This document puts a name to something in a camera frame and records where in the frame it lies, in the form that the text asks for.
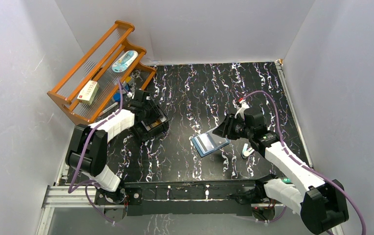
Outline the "blue card holder wallet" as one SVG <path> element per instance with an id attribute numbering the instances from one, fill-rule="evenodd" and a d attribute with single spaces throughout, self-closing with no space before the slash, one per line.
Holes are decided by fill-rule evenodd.
<path id="1" fill-rule="evenodd" d="M 230 144 L 229 139 L 215 135 L 213 133 L 215 129 L 216 128 L 212 128 L 191 139 L 193 146 L 202 158 Z"/>

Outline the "white striped credit card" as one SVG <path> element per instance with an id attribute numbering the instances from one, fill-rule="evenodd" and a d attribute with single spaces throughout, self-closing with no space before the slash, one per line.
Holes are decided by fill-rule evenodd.
<path id="1" fill-rule="evenodd" d="M 207 155 L 215 149 L 214 141 L 208 133 L 200 134 L 193 139 L 196 149 L 201 155 Z"/>

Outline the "black plastic card box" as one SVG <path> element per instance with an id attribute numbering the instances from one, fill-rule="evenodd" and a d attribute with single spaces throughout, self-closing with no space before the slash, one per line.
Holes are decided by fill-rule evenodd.
<path id="1" fill-rule="evenodd" d="M 162 109 L 150 100 L 142 108 L 136 109 L 134 125 L 130 130 L 139 141 L 147 141 L 167 132 L 169 121 Z"/>

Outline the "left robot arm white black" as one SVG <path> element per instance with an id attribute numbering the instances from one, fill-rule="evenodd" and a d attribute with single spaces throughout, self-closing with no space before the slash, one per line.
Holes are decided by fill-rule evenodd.
<path id="1" fill-rule="evenodd" d="M 107 166 L 108 143 L 124 130 L 146 141 L 160 132 L 163 113 L 152 100 L 149 92 L 137 90 L 123 106 L 106 118 L 90 125 L 76 125 L 65 163 L 75 172 L 82 172 L 107 191 L 107 198 L 114 204 L 123 202 L 126 196 L 120 187 L 121 179 Z"/>

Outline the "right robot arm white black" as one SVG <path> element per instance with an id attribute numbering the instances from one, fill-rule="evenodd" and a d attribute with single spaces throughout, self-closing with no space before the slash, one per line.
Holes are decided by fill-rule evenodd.
<path id="1" fill-rule="evenodd" d="M 309 167 L 281 143 L 278 135 L 267 128 L 261 112 L 246 110 L 241 115 L 229 114 L 213 134 L 229 140 L 247 139 L 252 149 L 291 180 L 290 186 L 271 176 L 255 189 L 258 201 L 267 203 L 275 199 L 283 203 L 296 212 L 315 235 L 349 219 L 342 184 L 338 180 L 328 183 L 310 172 Z"/>

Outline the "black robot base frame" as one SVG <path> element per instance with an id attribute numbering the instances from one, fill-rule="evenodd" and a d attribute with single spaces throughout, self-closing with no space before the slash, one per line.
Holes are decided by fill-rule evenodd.
<path id="1" fill-rule="evenodd" d="M 279 207 L 302 214 L 314 222 L 325 220 L 334 202 L 329 184 L 300 192 L 283 178 L 257 180 L 127 182 L 117 192 L 80 186 L 68 193 L 66 186 L 49 186 L 44 208 L 97 206 L 103 213 L 119 209 L 125 216 L 147 214 L 227 214 L 273 220 Z"/>

